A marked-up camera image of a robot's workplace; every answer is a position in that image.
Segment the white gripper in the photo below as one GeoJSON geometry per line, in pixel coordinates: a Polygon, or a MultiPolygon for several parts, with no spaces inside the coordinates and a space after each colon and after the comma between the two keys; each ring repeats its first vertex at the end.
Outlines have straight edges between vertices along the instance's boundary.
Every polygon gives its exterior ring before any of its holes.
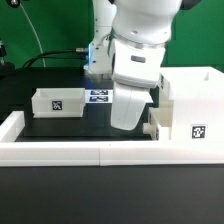
{"type": "Polygon", "coordinates": [[[117,129],[133,130],[142,115],[145,105],[151,101],[148,89],[115,82],[111,108],[111,126],[117,129]]]}

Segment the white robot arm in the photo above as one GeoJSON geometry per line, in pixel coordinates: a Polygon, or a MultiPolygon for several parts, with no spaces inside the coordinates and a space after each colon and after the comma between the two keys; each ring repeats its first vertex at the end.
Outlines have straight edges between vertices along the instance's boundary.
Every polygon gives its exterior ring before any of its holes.
{"type": "Polygon", "coordinates": [[[94,37],[84,71],[94,81],[113,81],[112,127],[135,129],[157,87],[173,19],[201,1],[92,0],[94,37]]]}

